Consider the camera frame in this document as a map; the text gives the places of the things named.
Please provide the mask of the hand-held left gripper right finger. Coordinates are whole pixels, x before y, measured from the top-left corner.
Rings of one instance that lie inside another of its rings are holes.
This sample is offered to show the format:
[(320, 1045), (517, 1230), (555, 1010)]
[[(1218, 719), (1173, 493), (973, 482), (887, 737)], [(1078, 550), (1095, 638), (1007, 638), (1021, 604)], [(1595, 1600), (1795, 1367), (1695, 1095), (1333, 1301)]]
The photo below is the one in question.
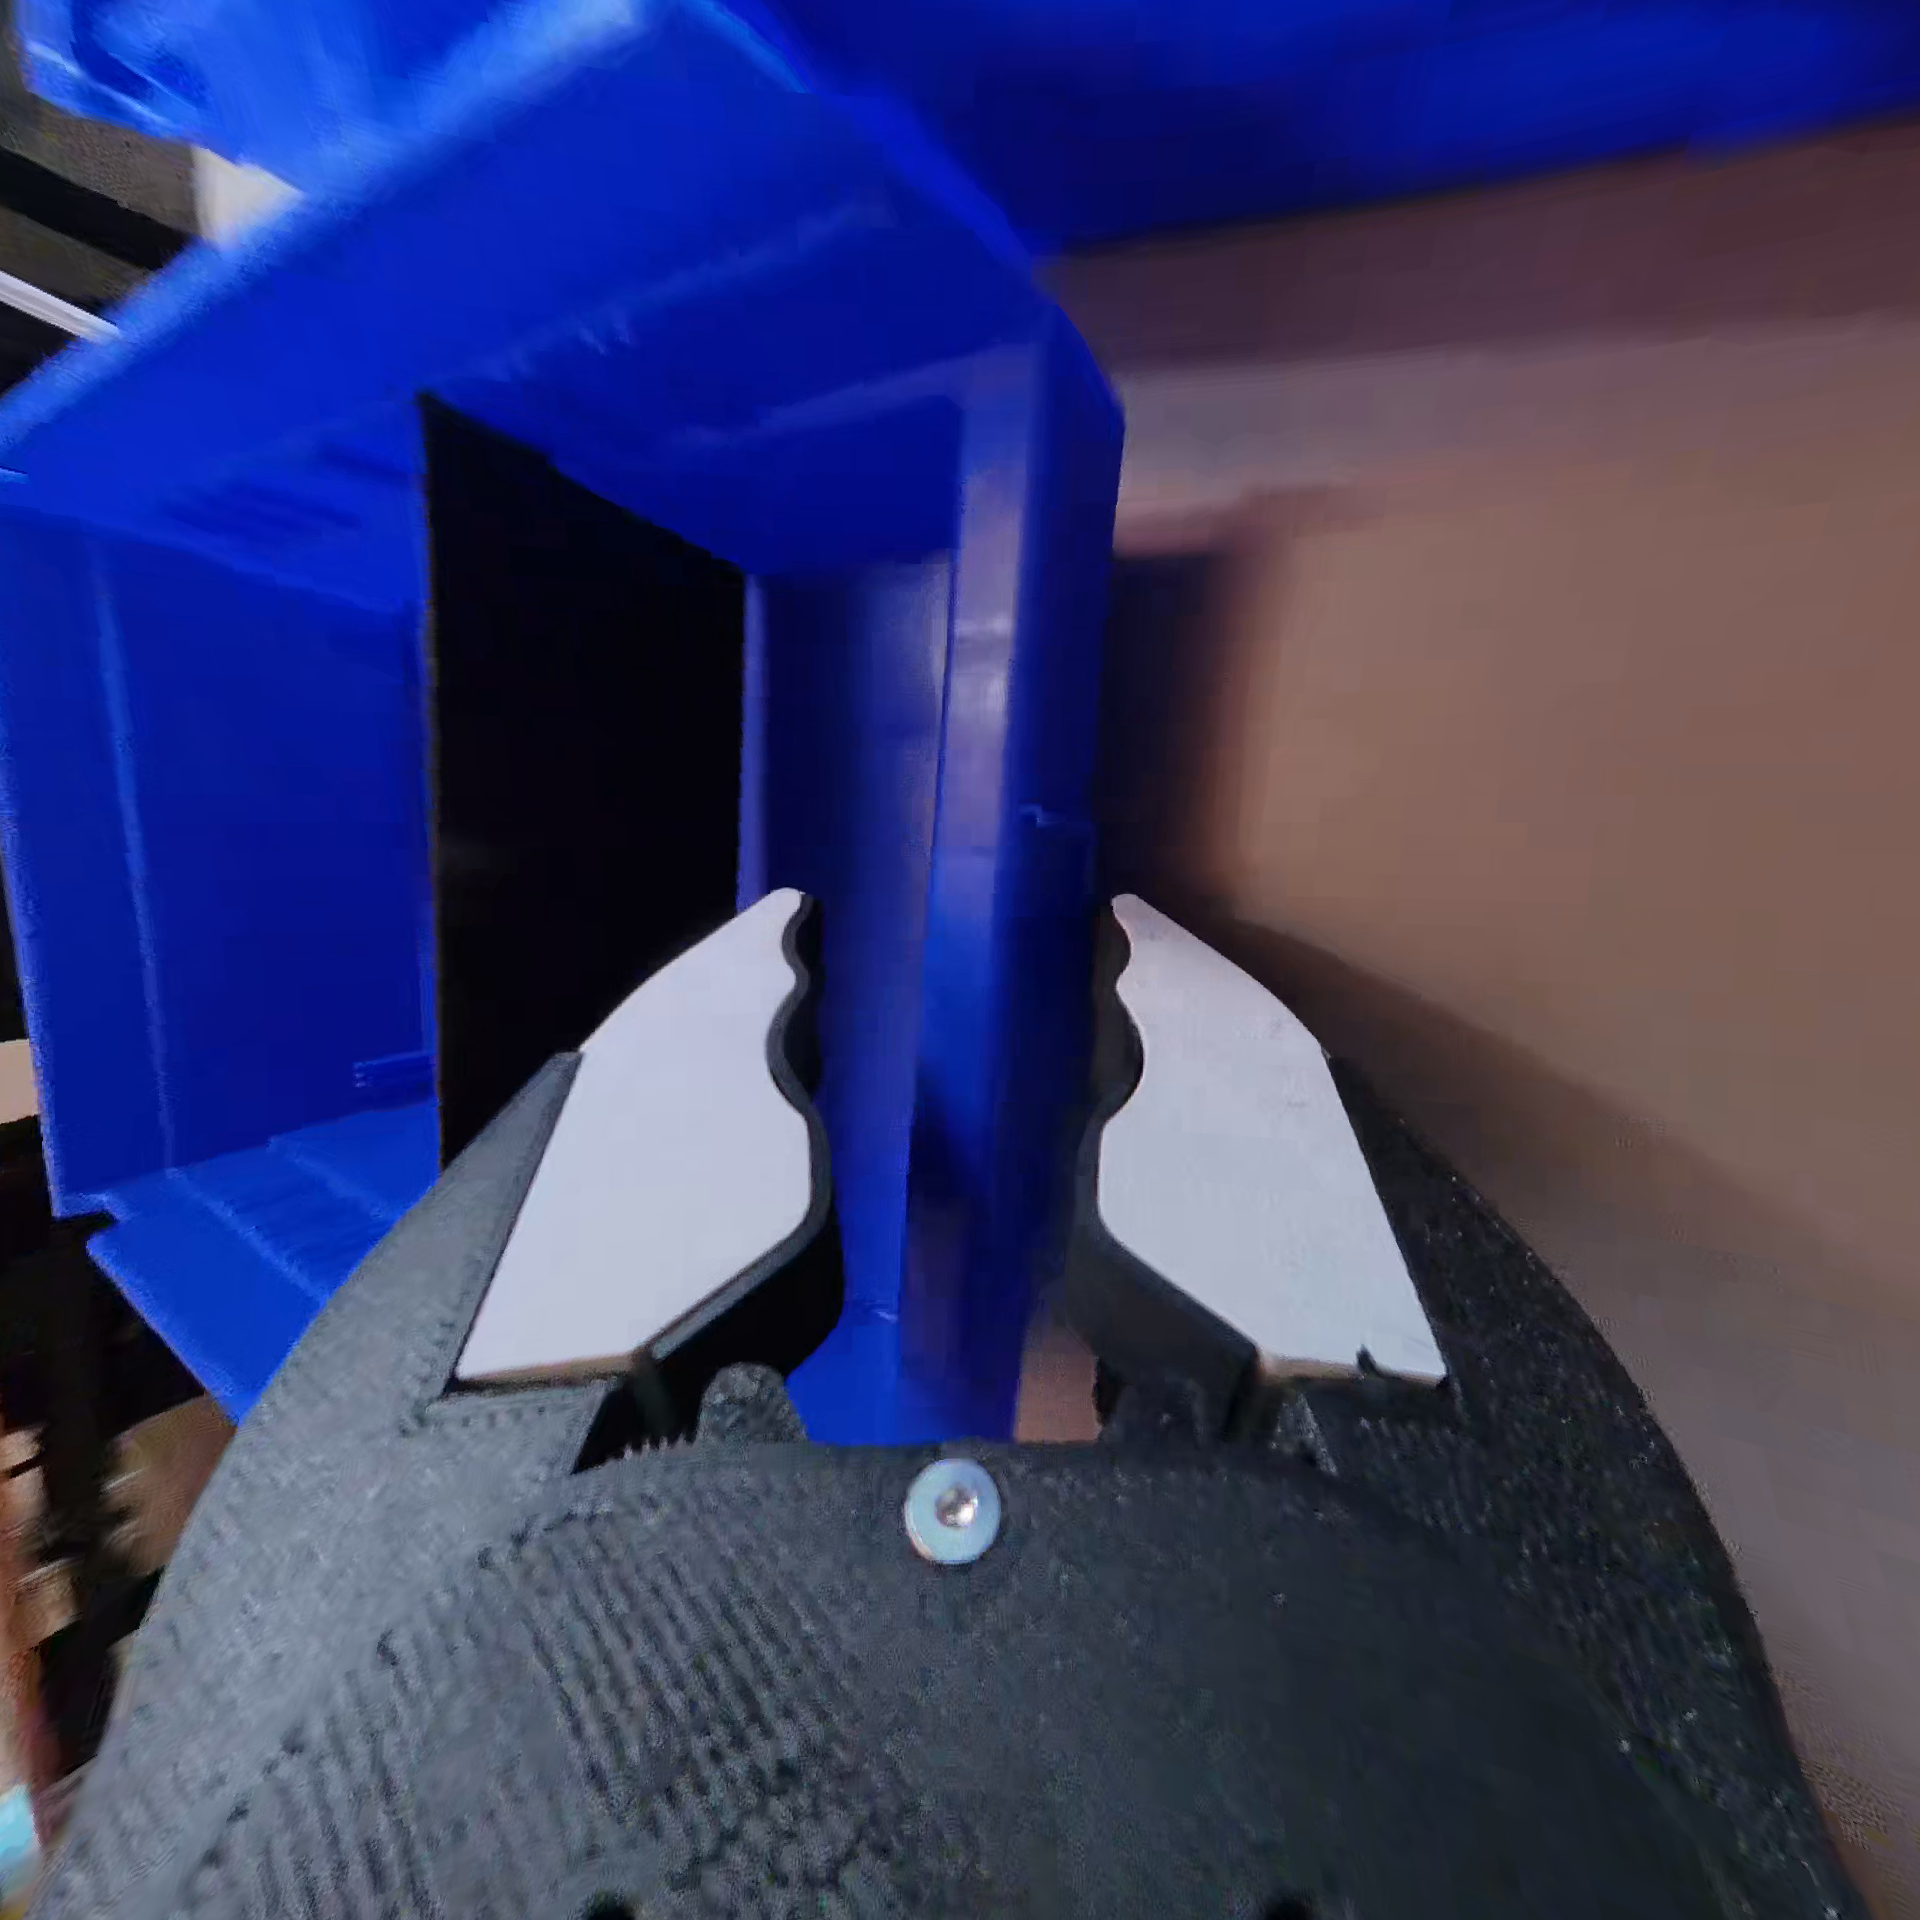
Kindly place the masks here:
[(1066, 1310), (1117, 1382), (1207, 1401), (1450, 1376), (1326, 1049), (1141, 895), (1114, 895), (1095, 938)]

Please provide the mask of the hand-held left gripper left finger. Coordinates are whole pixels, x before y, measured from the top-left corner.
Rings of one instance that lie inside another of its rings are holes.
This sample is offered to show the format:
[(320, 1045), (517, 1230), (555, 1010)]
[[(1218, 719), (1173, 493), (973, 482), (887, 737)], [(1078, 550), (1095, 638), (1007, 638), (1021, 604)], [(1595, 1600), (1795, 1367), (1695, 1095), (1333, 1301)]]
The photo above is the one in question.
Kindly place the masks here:
[(660, 1369), (796, 1265), (835, 1295), (829, 1148), (791, 1050), (815, 920), (805, 890), (762, 895), (574, 1050), (458, 1384)]

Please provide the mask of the black bin divider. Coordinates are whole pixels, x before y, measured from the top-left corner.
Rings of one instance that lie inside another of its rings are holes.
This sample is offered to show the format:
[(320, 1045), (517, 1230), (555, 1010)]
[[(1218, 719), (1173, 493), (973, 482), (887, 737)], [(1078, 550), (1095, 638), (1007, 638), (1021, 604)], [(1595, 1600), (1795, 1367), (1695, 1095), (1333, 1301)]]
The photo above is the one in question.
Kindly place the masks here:
[(418, 401), (438, 1154), (736, 909), (738, 567)]

